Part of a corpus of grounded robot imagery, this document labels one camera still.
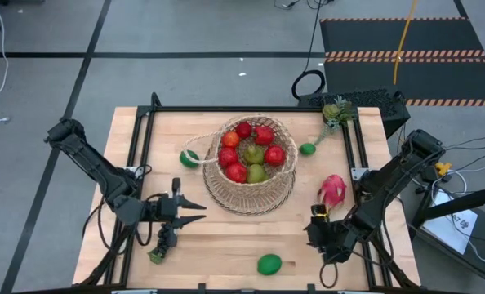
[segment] green lime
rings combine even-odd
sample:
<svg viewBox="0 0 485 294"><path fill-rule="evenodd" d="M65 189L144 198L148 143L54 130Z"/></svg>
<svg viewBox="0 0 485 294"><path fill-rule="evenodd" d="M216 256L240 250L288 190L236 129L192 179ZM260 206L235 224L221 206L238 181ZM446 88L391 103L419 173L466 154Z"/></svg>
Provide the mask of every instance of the green lime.
<svg viewBox="0 0 485 294"><path fill-rule="evenodd" d="M283 265L281 257L275 254L266 254L257 262L257 271L259 274L271 275L277 273L281 269L281 265Z"/></svg>
<svg viewBox="0 0 485 294"><path fill-rule="evenodd" d="M315 150L317 150L317 147L311 143L304 143L303 145L300 146L299 151L304 154L304 155L311 155L315 153Z"/></svg>
<svg viewBox="0 0 485 294"><path fill-rule="evenodd" d="M188 154L190 155L191 158L195 159L195 160L199 160L199 156L197 156L197 154L192 151L192 150L187 150L188 151ZM185 155L185 152L184 151L181 151L180 152L180 156L179 156L179 160L181 163L183 163L183 165L185 167L198 167L199 165L197 163L192 163Z"/></svg>

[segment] yellow clamp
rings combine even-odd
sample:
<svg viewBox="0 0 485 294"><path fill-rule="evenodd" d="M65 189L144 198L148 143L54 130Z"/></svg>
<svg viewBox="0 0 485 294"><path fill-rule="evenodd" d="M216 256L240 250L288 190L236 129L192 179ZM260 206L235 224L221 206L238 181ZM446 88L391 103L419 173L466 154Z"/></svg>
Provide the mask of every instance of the yellow clamp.
<svg viewBox="0 0 485 294"><path fill-rule="evenodd" d="M451 167L450 163L435 163L435 168L440 176L445 176Z"/></svg>

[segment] wooden tabletop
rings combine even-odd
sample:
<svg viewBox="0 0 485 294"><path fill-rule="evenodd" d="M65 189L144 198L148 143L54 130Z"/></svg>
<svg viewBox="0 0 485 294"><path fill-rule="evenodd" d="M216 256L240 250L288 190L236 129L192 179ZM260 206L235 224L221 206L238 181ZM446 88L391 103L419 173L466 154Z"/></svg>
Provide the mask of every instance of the wooden tabletop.
<svg viewBox="0 0 485 294"><path fill-rule="evenodd" d="M112 127L106 145L105 157L116 166L125 166L131 133L135 121L136 108L116 108ZM370 168L381 168L390 159L379 110L359 109L360 123L366 145ZM187 199L207 207L206 211L180 210L181 215L202 214L206 218L187 225L178 231L179 242L167 255L162 265L150 262L147 252L157 243L141 247L135 243L131 258L128 287L132 288L197 288L198 283L206 283L210 289L306 289L314 283L323 289L318 279L322 265L321 256L313 247L307 246L308 237L303 228L309 223L310 205L314 203L322 181L331 174L338 174L351 187L348 163L342 132L329 136L317 147L311 157L300 157L296 167L296 183L290 198L278 209L263 216L236 216L223 210L207 192L202 168L188 169L179 162L179 153L189 138L217 131L230 118L242 113L190 113L161 112L155 114L155 123L148 156L148 164L153 171L145 177L142 198L171 189L171 179L180 177L182 191ZM317 113L272 113L287 127L295 142L301 145L314 142L323 121ZM141 129L136 162L140 157L145 125ZM354 145L355 160L358 165L358 151L355 134L350 127ZM210 145L208 139L190 146L204 156ZM92 208L101 198L96 190ZM346 190L345 204L331 212L333 220L341 219L354 205L351 189ZM409 279L420 284L410 242L406 220L401 203L393 201L386 210L389 234L394 244L395 261ZM105 236L111 239L114 214L103 209L102 223ZM147 236L147 225L140 225L143 239ZM362 251L358 245L356 251ZM94 217L87 227L82 242L77 269L73 281L80 282L96 267L106 249L100 241ZM275 253L283 259L283 267L273 276L259 275L256 271L258 259L267 253ZM118 281L122 257L118 258L113 280ZM380 269L374 266L377 284L382 284ZM335 289L366 290L367 279L363 260L352 255L348 261L338 264L339 280ZM334 269L328 266L323 278L326 284L334 279Z"/></svg>

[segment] green pear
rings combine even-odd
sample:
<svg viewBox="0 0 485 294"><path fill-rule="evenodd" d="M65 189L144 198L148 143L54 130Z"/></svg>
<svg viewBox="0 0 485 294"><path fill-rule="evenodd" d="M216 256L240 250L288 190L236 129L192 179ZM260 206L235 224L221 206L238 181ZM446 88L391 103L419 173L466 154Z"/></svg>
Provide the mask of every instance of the green pear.
<svg viewBox="0 0 485 294"><path fill-rule="evenodd" d="M248 168L247 182L250 184L260 183L267 178L265 168L260 164L252 164Z"/></svg>
<svg viewBox="0 0 485 294"><path fill-rule="evenodd" d="M248 164L262 164L265 161L265 151L260 146L250 145L243 156Z"/></svg>

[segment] white paper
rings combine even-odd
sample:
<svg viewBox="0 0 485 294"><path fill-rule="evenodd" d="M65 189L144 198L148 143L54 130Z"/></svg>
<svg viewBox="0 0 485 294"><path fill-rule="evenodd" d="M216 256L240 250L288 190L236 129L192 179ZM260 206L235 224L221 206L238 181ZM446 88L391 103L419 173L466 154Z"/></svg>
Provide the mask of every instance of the white paper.
<svg viewBox="0 0 485 294"><path fill-rule="evenodd" d="M435 196L434 205L439 205L448 201L450 201L449 195L442 190L439 190ZM455 218L455 226L457 229L470 236L477 220L477 214L471 210L465 210L453 214L453 217ZM446 243L449 247L457 250L460 254L464 254L469 237L461 234L455 229L450 216L428 220L422 227L443 243Z"/></svg>

